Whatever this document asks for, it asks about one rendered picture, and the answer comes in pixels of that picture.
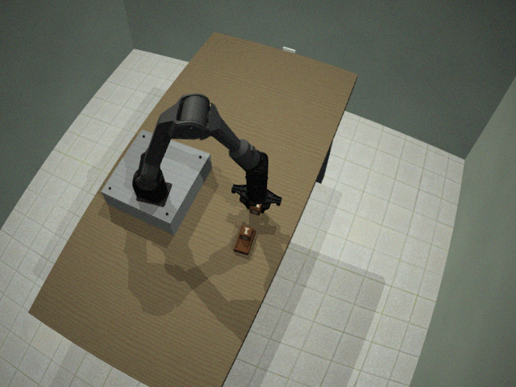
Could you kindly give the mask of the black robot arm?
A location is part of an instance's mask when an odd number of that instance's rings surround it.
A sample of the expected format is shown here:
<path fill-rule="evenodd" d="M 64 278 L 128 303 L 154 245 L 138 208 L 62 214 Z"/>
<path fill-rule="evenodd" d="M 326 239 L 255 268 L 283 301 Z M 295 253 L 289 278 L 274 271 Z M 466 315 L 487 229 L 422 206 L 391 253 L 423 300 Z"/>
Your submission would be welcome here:
<path fill-rule="evenodd" d="M 136 201 L 165 206 L 172 184 L 164 181 L 160 164 L 171 139 L 203 140 L 213 136 L 230 149 L 230 158 L 246 172 L 249 192 L 261 194 L 267 189 L 267 154 L 256 150 L 247 140 L 238 139 L 221 118 L 215 104 L 211 103 L 210 106 L 207 96 L 182 95 L 176 104 L 160 115 L 157 122 L 150 148 L 142 153 L 139 170 L 136 170 L 133 177 Z"/>

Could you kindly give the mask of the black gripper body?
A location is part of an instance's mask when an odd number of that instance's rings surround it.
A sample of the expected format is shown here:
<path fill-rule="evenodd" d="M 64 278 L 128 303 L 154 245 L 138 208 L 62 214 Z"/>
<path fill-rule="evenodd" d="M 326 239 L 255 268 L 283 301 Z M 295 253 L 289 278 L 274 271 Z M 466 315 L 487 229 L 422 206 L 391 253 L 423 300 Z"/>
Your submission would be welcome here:
<path fill-rule="evenodd" d="M 280 206 L 282 197 L 277 196 L 270 190 L 266 189 L 263 193 L 253 194 L 249 192 L 247 189 L 247 185 L 233 185 L 231 192 L 233 194 L 237 193 L 243 198 L 249 201 L 250 206 L 256 206 L 257 204 L 267 204 L 267 203 L 276 203 L 277 206 Z"/>

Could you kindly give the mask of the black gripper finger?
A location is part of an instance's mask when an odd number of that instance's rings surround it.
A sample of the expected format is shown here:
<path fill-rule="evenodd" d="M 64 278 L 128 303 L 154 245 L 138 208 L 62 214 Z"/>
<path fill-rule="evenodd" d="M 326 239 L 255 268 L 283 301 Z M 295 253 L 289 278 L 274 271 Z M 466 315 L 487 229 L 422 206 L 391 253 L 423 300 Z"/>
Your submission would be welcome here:
<path fill-rule="evenodd" d="M 247 207 L 248 210 L 250 209 L 249 201 L 247 199 L 240 196 L 239 201 L 242 202 Z"/>
<path fill-rule="evenodd" d="M 261 207 L 262 207 L 262 208 L 260 207 L 261 208 L 261 213 L 263 214 L 266 210 L 268 210 L 270 205 L 271 205 L 271 203 L 261 204 Z"/>

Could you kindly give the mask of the orange rectangular tray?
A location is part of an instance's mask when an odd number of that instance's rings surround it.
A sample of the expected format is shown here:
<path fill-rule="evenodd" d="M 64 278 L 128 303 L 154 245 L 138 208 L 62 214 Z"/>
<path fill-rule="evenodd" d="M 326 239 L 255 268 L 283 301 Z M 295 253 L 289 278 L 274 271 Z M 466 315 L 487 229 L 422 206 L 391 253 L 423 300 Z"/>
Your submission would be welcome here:
<path fill-rule="evenodd" d="M 234 252 L 238 252 L 238 253 L 248 256 L 248 253 L 250 251 L 255 234 L 256 234 L 256 230 L 253 230 L 251 241 L 241 239 L 238 235 L 238 238 L 237 238 L 235 246 L 234 246 Z"/>

